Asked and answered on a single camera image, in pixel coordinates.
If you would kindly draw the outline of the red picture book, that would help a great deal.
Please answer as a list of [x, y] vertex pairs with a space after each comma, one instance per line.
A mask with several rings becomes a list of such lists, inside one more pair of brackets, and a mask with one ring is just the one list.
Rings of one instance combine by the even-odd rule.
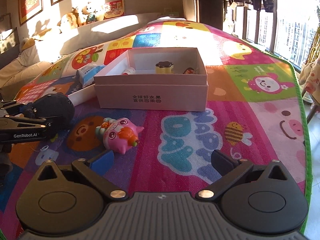
[[125, 15], [124, 0], [107, 2], [104, 5], [104, 10], [105, 10], [105, 13], [104, 13], [105, 19], [124, 16]]

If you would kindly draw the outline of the blue white tissue pack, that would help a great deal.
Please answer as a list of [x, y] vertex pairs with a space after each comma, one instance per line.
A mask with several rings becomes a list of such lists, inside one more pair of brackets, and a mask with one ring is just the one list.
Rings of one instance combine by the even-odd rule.
[[76, 71], [76, 75], [79, 78], [82, 87], [87, 87], [94, 82], [94, 76], [105, 67], [104, 64], [97, 65], [95, 63], [89, 63]]

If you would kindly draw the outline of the pink cartoon squishy toy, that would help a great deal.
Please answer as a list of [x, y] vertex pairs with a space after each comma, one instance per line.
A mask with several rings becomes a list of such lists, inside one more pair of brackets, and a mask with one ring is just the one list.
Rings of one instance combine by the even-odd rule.
[[95, 135], [103, 142], [107, 150], [125, 154], [139, 144], [139, 133], [144, 130], [136, 126], [128, 118], [105, 118], [100, 126], [95, 128]]

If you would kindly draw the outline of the white cardboard box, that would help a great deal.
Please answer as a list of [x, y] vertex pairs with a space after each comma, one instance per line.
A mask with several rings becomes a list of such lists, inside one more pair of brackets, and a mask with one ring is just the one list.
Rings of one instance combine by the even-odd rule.
[[[156, 64], [170, 61], [172, 74], [156, 74]], [[122, 75], [129, 68], [135, 74]], [[187, 68], [197, 74], [183, 74]], [[207, 72], [197, 48], [130, 49], [94, 76], [101, 108], [202, 112], [208, 95]]]

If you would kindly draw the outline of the boy figure keychain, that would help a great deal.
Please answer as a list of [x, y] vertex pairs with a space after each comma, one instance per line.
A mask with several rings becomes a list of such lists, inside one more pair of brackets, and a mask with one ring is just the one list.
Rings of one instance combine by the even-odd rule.
[[189, 74], [197, 74], [197, 68], [194, 69], [194, 68], [189, 67], [183, 72], [183, 74], [188, 74], [188, 75]]

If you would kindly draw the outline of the small white yogurt bottle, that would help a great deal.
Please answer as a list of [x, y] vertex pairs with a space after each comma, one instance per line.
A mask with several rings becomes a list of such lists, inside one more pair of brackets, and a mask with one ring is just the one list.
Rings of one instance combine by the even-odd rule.
[[136, 72], [135, 68], [129, 67], [122, 72], [122, 75], [131, 75], [131, 74], [135, 74], [135, 72]]

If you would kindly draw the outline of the black plush toy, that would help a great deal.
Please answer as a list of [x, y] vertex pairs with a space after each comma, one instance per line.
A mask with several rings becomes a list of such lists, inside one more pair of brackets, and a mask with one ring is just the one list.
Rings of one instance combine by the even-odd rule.
[[46, 94], [27, 103], [22, 108], [26, 118], [43, 119], [51, 122], [58, 131], [69, 129], [75, 113], [75, 107], [68, 96], [62, 93]]

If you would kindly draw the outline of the colourful cartoon play mat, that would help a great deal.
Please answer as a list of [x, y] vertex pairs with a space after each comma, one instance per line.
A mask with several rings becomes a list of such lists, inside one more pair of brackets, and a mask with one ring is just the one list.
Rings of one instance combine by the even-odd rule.
[[[69, 129], [1, 152], [1, 239], [303, 239], [310, 203], [310, 142], [294, 68], [208, 25], [158, 20], [121, 38], [76, 46], [13, 99], [81, 90], [81, 67], [130, 49], [197, 48], [207, 72], [202, 112], [75, 107]], [[103, 175], [126, 191], [108, 200], [72, 170], [105, 146], [95, 128], [128, 118], [139, 144]], [[254, 166], [218, 201], [195, 198], [221, 178], [214, 150]]]

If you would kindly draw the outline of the yellow pudding toy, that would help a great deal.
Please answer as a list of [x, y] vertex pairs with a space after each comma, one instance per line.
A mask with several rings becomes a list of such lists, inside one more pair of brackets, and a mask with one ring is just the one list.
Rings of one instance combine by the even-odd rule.
[[170, 61], [160, 61], [156, 64], [156, 74], [172, 74], [174, 64]]

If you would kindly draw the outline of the floral garment on table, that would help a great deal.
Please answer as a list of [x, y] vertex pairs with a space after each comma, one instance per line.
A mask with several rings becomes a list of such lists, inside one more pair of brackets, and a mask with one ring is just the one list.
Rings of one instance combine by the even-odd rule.
[[302, 66], [302, 70], [299, 76], [299, 85], [317, 101], [319, 102], [320, 94], [320, 59], [319, 57], [308, 64]]

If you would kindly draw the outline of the orange plush toy on ledge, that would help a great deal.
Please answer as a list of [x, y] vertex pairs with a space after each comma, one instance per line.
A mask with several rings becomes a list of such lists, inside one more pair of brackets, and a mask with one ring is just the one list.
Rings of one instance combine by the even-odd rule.
[[60, 31], [63, 33], [68, 30], [77, 28], [79, 26], [78, 16], [79, 13], [77, 8], [73, 8], [71, 12], [63, 15], [60, 22], [57, 24], [60, 28]]

